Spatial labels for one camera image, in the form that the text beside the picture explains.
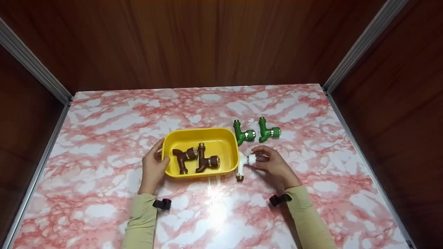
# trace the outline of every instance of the wrist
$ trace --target wrist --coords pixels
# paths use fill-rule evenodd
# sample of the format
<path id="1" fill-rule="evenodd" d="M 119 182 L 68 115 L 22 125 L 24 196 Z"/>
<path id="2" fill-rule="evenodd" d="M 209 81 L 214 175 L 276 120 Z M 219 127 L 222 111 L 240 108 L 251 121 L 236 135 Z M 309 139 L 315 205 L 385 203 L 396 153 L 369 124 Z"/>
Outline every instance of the wrist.
<path id="1" fill-rule="evenodd" d="M 282 183 L 284 189 L 299 187 L 302 185 L 302 182 L 294 172 L 292 172 L 291 174 L 286 174 L 282 178 Z"/>
<path id="2" fill-rule="evenodd" d="M 157 186 L 153 186 L 151 184 L 142 184 L 140 185 L 138 194 L 151 194 L 151 195 L 155 195 L 155 191 L 157 189 Z"/>
<path id="3" fill-rule="evenodd" d="M 145 175 L 145 171 L 143 171 L 140 189 L 138 193 L 155 195 L 156 190 L 157 190 L 157 183 L 152 179 L 149 179 L 149 177 Z"/>

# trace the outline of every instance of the faucet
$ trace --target faucet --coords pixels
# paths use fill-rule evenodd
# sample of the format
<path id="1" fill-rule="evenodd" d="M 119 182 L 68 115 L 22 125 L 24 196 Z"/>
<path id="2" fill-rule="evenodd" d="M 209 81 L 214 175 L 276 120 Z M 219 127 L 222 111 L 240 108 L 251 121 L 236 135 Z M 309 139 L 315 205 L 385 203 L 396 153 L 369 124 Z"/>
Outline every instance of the faucet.
<path id="1" fill-rule="evenodd" d="M 265 142 L 270 136 L 271 137 L 280 137 L 281 130 L 278 127 L 272 127 L 270 129 L 266 128 L 266 119 L 264 117 L 260 117 L 258 120 L 258 125 L 260 126 L 260 138 L 258 141 L 260 143 Z"/>
<path id="2" fill-rule="evenodd" d="M 186 152 L 183 152 L 179 149 L 173 149 L 172 154 L 177 156 L 177 162 L 179 164 L 180 174 L 183 175 L 188 173 L 188 169 L 186 169 L 185 166 L 185 161 L 197 159 L 198 151 L 194 147 L 187 149 Z"/>
<path id="3" fill-rule="evenodd" d="M 242 132 L 240 130 L 240 121 L 238 119 L 234 120 L 234 131 L 235 138 L 237 138 L 237 146 L 240 146 L 244 141 L 254 141 L 255 131 L 247 130 Z"/>
<path id="4" fill-rule="evenodd" d="M 245 179 L 245 174 L 243 173 L 243 166 L 245 164 L 252 165 L 257 161 L 257 157 L 255 154 L 250 154 L 248 156 L 245 156 L 243 153 L 238 152 L 240 155 L 240 162 L 237 167 L 237 174 L 235 175 L 235 178 L 237 178 L 237 181 L 242 182 Z"/>
<path id="5" fill-rule="evenodd" d="M 210 156 L 205 158 L 205 144 L 198 144 L 198 168 L 195 170 L 195 173 L 202 173 L 207 167 L 217 168 L 220 166 L 220 157 L 219 156 Z"/>

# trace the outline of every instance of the metal frame edge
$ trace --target metal frame edge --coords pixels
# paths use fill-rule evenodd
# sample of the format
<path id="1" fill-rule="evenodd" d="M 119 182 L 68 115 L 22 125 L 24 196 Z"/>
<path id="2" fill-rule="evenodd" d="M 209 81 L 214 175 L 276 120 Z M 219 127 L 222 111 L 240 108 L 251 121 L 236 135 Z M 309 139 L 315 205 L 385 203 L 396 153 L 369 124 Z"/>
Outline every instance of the metal frame edge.
<path id="1" fill-rule="evenodd" d="M 338 109 L 337 104 L 335 104 L 334 98 L 327 91 L 325 91 L 325 95 L 326 95 L 330 105 L 332 106 L 332 109 L 334 110 L 335 115 L 337 115 L 338 120 L 342 124 L 346 134 L 348 135 L 349 139 L 351 140 L 351 143 L 354 146 L 355 151 L 357 152 L 357 155 L 360 156 L 363 166 L 368 171 L 368 174 L 371 177 L 372 182 L 374 183 L 378 192 L 381 194 L 381 197 L 383 198 L 383 201 L 386 203 L 388 210 L 391 212 L 392 216 L 394 217 L 394 220 L 397 223 L 398 228 L 400 229 L 400 232 L 402 233 L 404 239 L 406 241 L 410 241 L 412 243 L 413 248 L 417 249 L 416 245 L 414 244 L 411 237 L 409 236 L 408 231 L 406 230 L 405 226 L 403 225 L 403 222 L 401 222 L 400 217 L 398 216 L 397 212 L 395 211 L 394 206 L 392 205 L 391 201 L 389 200 L 388 196 L 386 195 L 386 192 L 384 191 L 380 182 L 378 181 L 377 177 L 375 176 L 375 173 L 372 170 L 372 168 L 369 164 L 369 161 L 367 160 L 367 158 L 365 157 L 365 155 L 361 151 L 360 146 L 358 145 L 357 141 L 355 140 L 355 137 L 352 135 L 352 132 L 349 129 L 349 126 L 346 123 L 345 119 L 343 118 L 342 113 Z"/>
<path id="2" fill-rule="evenodd" d="M 324 90 L 332 93 L 407 2 L 408 0 L 387 0 L 385 2 L 323 85 Z"/>
<path id="3" fill-rule="evenodd" d="M 0 18 L 0 44 L 8 50 L 60 102 L 69 104 L 72 95 L 37 59 L 12 29 Z"/>
<path id="4" fill-rule="evenodd" d="M 19 210 L 17 211 L 17 215 L 14 219 L 14 222 L 12 223 L 12 226 L 9 230 L 6 240 L 3 243 L 2 249 L 10 249 L 10 248 L 12 248 L 12 246 L 14 244 L 14 240 L 15 240 L 17 233 L 20 229 L 23 217 L 24 217 L 26 210 L 29 206 L 29 202 L 30 202 L 30 200 L 35 192 L 35 189 L 39 183 L 39 179 L 42 175 L 43 169 L 44 169 L 46 162 L 51 154 L 51 151 L 52 151 L 52 148 L 54 147 L 55 141 L 57 140 L 58 134 L 60 133 L 63 122 L 65 121 L 65 119 L 67 117 L 70 106 L 71 106 L 71 100 L 68 102 L 67 105 L 65 105 L 62 113 L 60 114 L 60 117 L 58 118 L 57 124 L 55 125 L 54 131 L 51 134 L 49 142 L 43 152 L 43 155 L 39 161 L 39 164 L 37 165 L 34 175 L 32 176 L 31 182 L 29 183 L 26 194 L 23 198 L 23 201 L 20 205 Z"/>

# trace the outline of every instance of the pink marble surface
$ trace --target pink marble surface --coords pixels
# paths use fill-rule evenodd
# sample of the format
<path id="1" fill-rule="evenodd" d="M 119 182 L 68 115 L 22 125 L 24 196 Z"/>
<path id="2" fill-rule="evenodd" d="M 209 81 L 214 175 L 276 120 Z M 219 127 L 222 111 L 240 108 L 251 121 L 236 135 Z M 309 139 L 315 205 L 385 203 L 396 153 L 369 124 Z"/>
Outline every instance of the pink marble surface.
<path id="1" fill-rule="evenodd" d="M 14 248 L 119 248 L 141 158 L 158 139 L 177 129 L 232 128 L 236 118 L 259 131 L 260 116 L 281 128 L 282 137 L 265 144 L 307 186 L 339 248 L 407 248 L 318 85 L 77 93 Z M 172 208 L 159 212 L 155 248 L 296 248 L 287 208 L 267 205 L 273 185 L 248 167 L 242 183 L 234 174 L 166 179 L 158 198 Z"/>

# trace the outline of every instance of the black clip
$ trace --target black clip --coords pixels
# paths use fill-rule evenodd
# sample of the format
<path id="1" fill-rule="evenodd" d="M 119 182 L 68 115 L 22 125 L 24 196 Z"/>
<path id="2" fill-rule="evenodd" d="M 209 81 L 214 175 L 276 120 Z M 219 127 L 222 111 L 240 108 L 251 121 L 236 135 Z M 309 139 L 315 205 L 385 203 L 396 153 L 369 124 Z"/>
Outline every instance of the black clip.
<path id="1" fill-rule="evenodd" d="M 172 201 L 170 199 L 164 198 L 161 201 L 155 200 L 152 206 L 155 208 L 160 208 L 162 210 L 169 210 L 171 208 L 171 202 Z"/>
<path id="2" fill-rule="evenodd" d="M 278 206 L 281 203 L 292 201 L 292 198 L 290 195 L 284 193 L 281 196 L 273 195 L 271 198 L 269 198 L 269 201 L 271 202 L 272 206 Z"/>

